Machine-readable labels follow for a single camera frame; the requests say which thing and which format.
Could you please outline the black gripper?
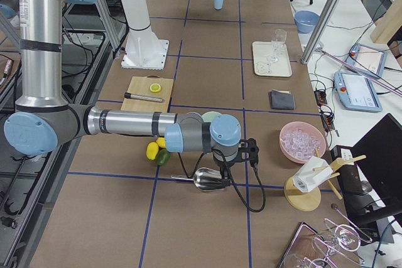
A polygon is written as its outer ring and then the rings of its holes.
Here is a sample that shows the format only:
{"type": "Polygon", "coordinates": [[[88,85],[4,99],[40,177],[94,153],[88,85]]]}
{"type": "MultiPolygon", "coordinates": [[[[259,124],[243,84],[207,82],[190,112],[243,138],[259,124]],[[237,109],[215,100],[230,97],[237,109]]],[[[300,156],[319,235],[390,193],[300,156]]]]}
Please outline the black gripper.
{"type": "Polygon", "coordinates": [[[259,163],[259,148],[257,142],[253,138],[241,139],[237,150],[236,162],[249,162],[253,168],[258,167],[259,163]]]}

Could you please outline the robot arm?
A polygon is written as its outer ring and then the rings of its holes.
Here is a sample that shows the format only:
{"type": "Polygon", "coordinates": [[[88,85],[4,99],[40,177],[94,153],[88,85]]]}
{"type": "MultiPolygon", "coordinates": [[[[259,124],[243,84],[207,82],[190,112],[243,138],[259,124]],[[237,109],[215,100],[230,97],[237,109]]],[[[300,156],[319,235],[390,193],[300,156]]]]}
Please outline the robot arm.
{"type": "Polygon", "coordinates": [[[228,114],[205,122],[197,113],[102,110],[70,104],[62,97],[62,6],[96,0],[19,0],[22,94],[4,123],[16,150],[36,156],[85,135],[163,137],[174,153],[212,153],[221,167],[258,164],[254,139],[243,139],[239,121],[228,114]]]}

